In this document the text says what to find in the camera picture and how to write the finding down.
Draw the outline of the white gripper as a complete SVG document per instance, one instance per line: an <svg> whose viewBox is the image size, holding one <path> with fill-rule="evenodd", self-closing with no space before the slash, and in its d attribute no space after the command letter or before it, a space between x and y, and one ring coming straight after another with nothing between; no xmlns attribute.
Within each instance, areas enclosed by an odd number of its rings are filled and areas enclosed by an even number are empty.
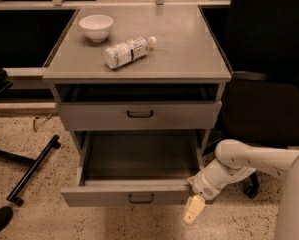
<svg viewBox="0 0 299 240"><path fill-rule="evenodd" d="M182 216L182 222L186 225L191 225L205 208L205 200L215 199L220 194L220 190L207 180L202 171L199 171L195 176L187 178L186 181L192 186L193 192L198 194L188 198Z"/></svg>

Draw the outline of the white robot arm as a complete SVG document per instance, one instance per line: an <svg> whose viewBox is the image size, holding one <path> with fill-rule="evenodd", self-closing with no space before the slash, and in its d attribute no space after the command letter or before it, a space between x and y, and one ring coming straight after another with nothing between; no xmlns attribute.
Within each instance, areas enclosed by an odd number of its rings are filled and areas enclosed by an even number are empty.
<svg viewBox="0 0 299 240"><path fill-rule="evenodd" d="M187 179L193 195L182 221L190 225L221 190L261 171L284 182L275 228L275 240L299 240L299 149L255 147L226 139L215 148L215 158Z"/></svg>

